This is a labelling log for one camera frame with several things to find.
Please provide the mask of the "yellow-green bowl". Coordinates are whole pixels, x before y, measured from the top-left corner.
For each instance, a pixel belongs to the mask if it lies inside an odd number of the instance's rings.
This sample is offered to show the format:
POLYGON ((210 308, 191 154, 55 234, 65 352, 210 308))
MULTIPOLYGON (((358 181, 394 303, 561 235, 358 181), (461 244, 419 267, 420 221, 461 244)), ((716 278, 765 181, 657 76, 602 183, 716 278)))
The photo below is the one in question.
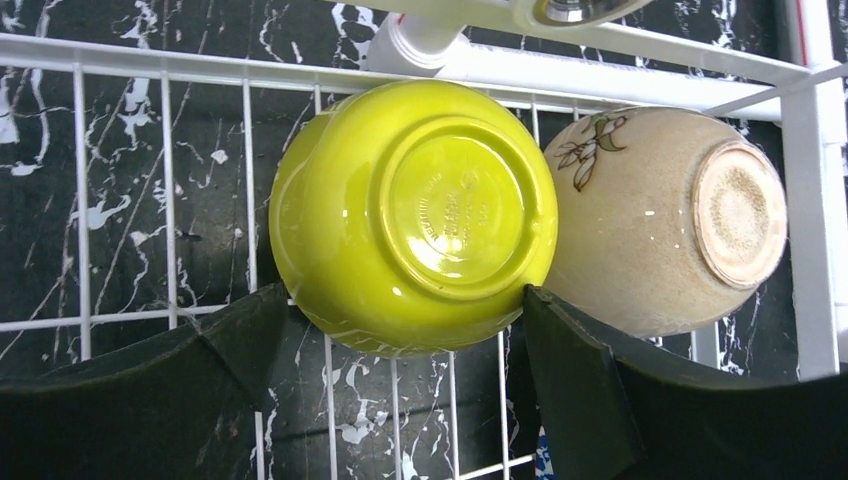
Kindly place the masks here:
POLYGON ((336 342, 387 358, 495 336, 545 280, 558 234, 528 129, 440 80, 392 82, 316 114, 280 161, 268 217, 297 307, 336 342))

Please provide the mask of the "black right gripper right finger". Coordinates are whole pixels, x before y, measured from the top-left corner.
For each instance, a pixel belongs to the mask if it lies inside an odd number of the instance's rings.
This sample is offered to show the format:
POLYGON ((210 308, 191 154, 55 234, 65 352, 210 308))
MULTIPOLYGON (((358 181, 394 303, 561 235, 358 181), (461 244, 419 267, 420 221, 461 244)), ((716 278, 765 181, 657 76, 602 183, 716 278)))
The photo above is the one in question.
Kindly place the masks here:
POLYGON ((843 479, 847 378, 776 383, 634 338, 535 286, 523 324, 560 479, 843 479))

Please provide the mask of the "beige floral bowl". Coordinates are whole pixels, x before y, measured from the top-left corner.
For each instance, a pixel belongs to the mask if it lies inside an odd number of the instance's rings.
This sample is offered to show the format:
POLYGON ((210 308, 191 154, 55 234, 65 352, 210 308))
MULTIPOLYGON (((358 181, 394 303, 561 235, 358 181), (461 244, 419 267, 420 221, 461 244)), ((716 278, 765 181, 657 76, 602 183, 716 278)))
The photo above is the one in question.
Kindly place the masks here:
POLYGON ((544 156, 559 207, 545 285, 629 335, 710 325, 782 259, 780 177, 721 120, 671 107, 608 110, 571 123, 544 156))

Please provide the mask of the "blue patterned bowl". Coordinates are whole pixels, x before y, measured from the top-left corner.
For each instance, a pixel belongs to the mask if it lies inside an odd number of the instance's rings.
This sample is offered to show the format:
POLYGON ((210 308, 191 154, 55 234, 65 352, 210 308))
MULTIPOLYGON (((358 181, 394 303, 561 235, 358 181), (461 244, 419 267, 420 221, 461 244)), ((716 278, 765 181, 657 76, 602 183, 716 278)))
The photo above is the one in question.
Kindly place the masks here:
POLYGON ((539 444, 536 448, 534 471, 536 480, 555 479, 550 451, 546 444, 539 444))

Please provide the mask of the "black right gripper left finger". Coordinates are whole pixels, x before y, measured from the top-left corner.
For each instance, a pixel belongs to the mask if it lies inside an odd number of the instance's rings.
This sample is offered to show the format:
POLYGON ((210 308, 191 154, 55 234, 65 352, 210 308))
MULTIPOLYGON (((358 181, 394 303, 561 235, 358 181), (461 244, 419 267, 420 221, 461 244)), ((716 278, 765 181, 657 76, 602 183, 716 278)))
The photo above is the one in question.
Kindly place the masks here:
POLYGON ((251 477, 287 298, 272 284, 119 350, 3 379, 2 477, 251 477))

